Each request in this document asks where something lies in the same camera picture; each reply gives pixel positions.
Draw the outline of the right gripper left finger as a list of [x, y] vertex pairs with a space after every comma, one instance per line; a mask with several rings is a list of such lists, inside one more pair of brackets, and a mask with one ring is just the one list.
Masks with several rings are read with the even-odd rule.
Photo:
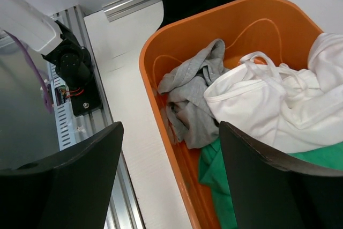
[[115, 122], [46, 158], [1, 170], [1, 228], [103, 228], [123, 134]]

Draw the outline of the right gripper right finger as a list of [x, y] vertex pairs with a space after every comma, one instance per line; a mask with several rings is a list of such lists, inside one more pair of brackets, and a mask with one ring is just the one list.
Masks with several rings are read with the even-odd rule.
[[228, 122], [219, 136], [239, 228], [342, 228], [342, 171], [294, 158]]

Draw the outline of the green tank top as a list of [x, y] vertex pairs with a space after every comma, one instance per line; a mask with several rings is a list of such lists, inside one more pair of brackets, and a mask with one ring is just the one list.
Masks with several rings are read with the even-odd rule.
[[[342, 143], [290, 155], [315, 165], [342, 170]], [[201, 149], [198, 181], [211, 189], [220, 227], [237, 228], [219, 139]]]

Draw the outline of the white tank top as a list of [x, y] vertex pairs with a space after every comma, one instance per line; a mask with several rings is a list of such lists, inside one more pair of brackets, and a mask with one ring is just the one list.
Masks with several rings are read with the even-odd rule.
[[342, 35], [322, 33], [307, 67], [291, 69], [261, 51], [220, 76], [204, 98], [218, 122], [285, 153], [342, 142]]

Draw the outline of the grey tank top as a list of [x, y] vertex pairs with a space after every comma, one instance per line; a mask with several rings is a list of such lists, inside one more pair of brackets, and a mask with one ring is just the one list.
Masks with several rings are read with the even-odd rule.
[[219, 135], [204, 92], [228, 71], [223, 65], [225, 43], [215, 39], [194, 57], [164, 75], [158, 85], [160, 95], [168, 94], [166, 114], [178, 142], [189, 149], [211, 144]]

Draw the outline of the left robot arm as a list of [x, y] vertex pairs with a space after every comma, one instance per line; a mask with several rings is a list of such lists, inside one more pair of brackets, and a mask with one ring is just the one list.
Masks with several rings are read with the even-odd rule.
[[70, 87], [84, 87], [93, 78], [90, 53], [70, 29], [25, 0], [1, 0], [1, 29], [26, 43], [56, 66]]

